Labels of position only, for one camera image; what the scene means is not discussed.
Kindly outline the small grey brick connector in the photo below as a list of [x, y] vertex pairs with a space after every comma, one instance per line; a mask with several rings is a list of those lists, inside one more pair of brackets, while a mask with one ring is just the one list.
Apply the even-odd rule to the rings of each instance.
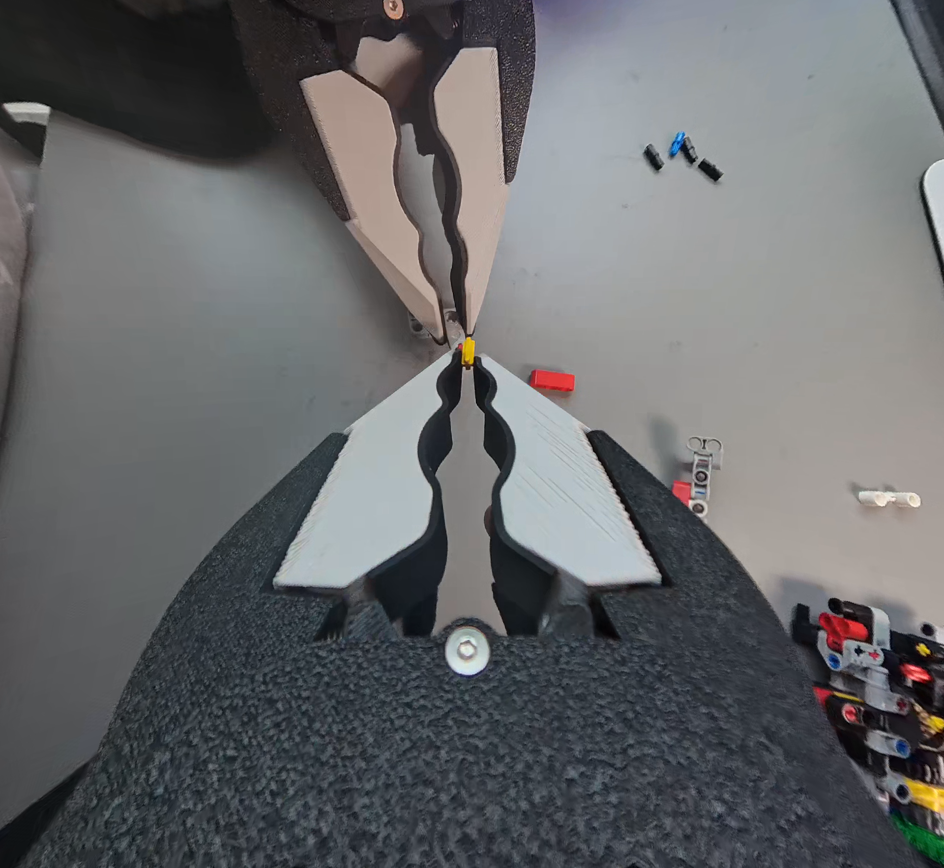
[[442, 337], [436, 337], [409, 310], [407, 310], [407, 322], [412, 336], [424, 343], [433, 343], [455, 350], [461, 347], [466, 339], [465, 329], [455, 308], [445, 308], [442, 312]]

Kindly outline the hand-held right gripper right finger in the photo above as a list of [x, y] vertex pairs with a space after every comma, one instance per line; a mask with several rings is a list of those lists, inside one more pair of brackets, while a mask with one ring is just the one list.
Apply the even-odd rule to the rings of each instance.
[[584, 638], [601, 597], [663, 586], [663, 572], [591, 432], [489, 356], [475, 360], [490, 505], [492, 592], [510, 637]]

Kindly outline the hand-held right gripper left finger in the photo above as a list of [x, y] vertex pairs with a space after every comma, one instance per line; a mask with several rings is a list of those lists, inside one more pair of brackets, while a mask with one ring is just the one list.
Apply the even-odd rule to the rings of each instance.
[[453, 448], [461, 355], [440, 357], [344, 432], [274, 589], [339, 599], [348, 624], [381, 609], [403, 636], [431, 636], [447, 556], [438, 471]]

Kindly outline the grey and red brick assembly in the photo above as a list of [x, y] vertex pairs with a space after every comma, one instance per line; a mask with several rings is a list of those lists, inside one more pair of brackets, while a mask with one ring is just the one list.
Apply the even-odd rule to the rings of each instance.
[[723, 463], [723, 443], [715, 437], [690, 437], [686, 447], [691, 455], [690, 473], [675, 479], [672, 494], [701, 520], [707, 519], [711, 497], [712, 475]]

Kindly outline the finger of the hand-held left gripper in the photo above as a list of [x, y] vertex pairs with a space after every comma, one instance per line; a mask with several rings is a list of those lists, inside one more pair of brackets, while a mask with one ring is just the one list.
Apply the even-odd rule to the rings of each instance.
[[459, 49], [433, 85], [431, 112], [449, 163], [443, 226], [454, 248], [453, 297], [462, 327], [472, 336], [501, 238], [509, 193], [497, 49]]
[[397, 185], [401, 138], [394, 108], [377, 87], [344, 70], [307, 77], [299, 86], [345, 201], [348, 231], [412, 317], [446, 344], [442, 296]]

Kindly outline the toy brick vehicle assembly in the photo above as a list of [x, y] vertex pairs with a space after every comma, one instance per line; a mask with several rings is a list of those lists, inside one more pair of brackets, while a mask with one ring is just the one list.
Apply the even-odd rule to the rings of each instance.
[[797, 603], [793, 641], [813, 691], [868, 793], [930, 866], [943, 865], [942, 627], [898, 631], [880, 608]]

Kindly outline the white rounded object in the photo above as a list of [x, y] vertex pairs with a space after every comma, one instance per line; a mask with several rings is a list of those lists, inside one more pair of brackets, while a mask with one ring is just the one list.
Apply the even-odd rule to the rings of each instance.
[[921, 201], [941, 274], [943, 274], [943, 169], [944, 160], [939, 159], [927, 167], [919, 184]]

